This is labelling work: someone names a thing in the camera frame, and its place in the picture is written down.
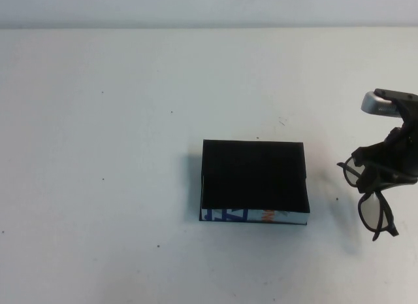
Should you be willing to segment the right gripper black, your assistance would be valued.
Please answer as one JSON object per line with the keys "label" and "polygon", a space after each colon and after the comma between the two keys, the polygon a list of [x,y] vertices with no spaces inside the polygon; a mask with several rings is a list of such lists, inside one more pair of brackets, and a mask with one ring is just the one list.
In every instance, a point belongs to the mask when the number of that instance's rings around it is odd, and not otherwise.
{"label": "right gripper black", "polygon": [[352,154],[356,164],[374,163],[381,171],[364,171],[355,183],[359,193],[374,193],[417,183],[417,109],[399,112],[378,108],[379,115],[403,119],[383,142],[358,147]]}

